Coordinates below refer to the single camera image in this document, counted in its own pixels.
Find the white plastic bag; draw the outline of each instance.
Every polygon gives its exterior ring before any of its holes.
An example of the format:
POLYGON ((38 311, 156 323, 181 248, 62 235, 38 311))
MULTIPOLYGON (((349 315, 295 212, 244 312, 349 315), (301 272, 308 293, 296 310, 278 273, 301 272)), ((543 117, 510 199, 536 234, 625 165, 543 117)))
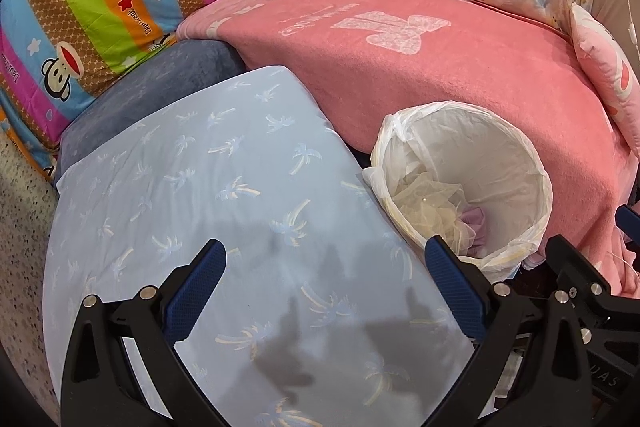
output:
POLYGON ((512 274, 536 251, 549 221, 551 181, 524 133, 475 105, 436 102, 404 109, 383 121, 363 172, 395 226, 423 260, 422 237, 392 201, 409 174, 460 184, 469 205, 486 216, 482 259, 460 256, 490 282, 512 274))
POLYGON ((466 255, 476 232, 462 221, 467 207, 460 184, 434 181, 431 174, 409 174, 392 201, 422 237, 439 235, 456 255, 466 255))

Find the purple cloth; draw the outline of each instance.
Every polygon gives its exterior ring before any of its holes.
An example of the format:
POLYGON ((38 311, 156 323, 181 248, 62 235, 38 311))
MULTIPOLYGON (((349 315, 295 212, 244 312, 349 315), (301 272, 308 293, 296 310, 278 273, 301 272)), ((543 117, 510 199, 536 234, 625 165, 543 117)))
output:
POLYGON ((484 210, 479 206, 472 206, 462 213, 460 219, 476 232, 476 238, 466 254, 470 257, 481 257, 482 247, 484 247, 486 241, 484 210))

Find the blue gripper pad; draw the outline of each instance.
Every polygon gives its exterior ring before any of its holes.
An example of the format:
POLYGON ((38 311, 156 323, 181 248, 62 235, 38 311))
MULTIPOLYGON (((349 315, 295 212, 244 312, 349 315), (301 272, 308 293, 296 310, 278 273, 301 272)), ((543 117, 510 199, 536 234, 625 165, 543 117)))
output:
POLYGON ((424 260, 438 290, 447 301, 460 329, 469 338, 482 342, 486 335, 484 304, 453 259, 436 237, 424 247, 424 260))
POLYGON ((226 267, 225 247, 216 241, 175 293, 164 313, 164 338, 170 346, 186 339, 226 267))
POLYGON ((626 204, 616 210, 616 226, 626 233, 636 245, 640 245, 640 216, 626 204))

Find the trash bin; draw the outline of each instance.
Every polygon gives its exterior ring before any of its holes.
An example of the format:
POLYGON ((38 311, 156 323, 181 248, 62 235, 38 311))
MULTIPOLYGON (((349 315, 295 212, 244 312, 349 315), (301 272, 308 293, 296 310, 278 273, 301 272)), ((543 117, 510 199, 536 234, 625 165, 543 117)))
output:
POLYGON ((460 256, 490 282, 511 276, 540 246, 552 206, 551 181, 525 134, 484 108, 436 102, 383 121, 363 175, 396 228, 424 261, 422 237, 392 198, 407 176, 460 184, 466 203, 486 217, 486 254, 460 256))

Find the pink pillow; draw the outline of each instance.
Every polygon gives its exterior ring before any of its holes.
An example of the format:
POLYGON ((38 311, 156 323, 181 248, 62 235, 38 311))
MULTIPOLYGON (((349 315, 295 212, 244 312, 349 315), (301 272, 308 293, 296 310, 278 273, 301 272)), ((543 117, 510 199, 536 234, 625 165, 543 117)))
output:
POLYGON ((640 86, 629 61, 607 29, 587 10, 571 6, 575 54, 602 104, 640 158, 640 86))

